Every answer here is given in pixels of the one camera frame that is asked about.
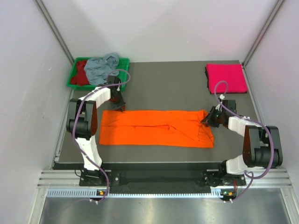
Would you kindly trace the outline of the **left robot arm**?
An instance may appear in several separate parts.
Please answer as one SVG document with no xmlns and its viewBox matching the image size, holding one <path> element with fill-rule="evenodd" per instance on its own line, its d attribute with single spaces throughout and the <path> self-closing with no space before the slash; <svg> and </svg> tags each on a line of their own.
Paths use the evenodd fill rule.
<svg viewBox="0 0 299 224">
<path fill-rule="evenodd" d="M 104 84 L 86 96 L 69 101 L 66 130 L 72 135 L 84 159 L 80 186 L 103 186 L 107 183 L 95 139 L 98 130 L 97 109 L 109 101 L 114 110 L 125 111 L 126 103 L 122 97 L 121 86 L 118 77 L 109 76 Z"/>
</svg>

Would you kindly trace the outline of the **orange t shirt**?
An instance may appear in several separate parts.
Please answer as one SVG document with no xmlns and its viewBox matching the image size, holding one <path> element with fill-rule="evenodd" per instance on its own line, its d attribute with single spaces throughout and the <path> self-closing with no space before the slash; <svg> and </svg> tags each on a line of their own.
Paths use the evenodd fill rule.
<svg viewBox="0 0 299 224">
<path fill-rule="evenodd" d="M 160 145 L 213 148 L 214 136 L 202 120 L 207 111 L 110 111 L 100 123 L 101 145 Z"/>
</svg>

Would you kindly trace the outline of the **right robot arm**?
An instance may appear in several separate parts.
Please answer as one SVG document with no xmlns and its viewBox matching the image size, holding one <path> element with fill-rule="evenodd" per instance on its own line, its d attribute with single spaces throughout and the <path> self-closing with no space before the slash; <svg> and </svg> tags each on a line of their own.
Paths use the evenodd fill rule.
<svg viewBox="0 0 299 224">
<path fill-rule="evenodd" d="M 223 161 L 218 171 L 203 172 L 203 179 L 208 186 L 245 186 L 245 171 L 277 168 L 282 165 L 283 154 L 278 128 L 262 126 L 236 113 L 235 100 L 221 99 L 201 122 L 207 127 L 223 126 L 243 137 L 241 155 Z"/>
</svg>

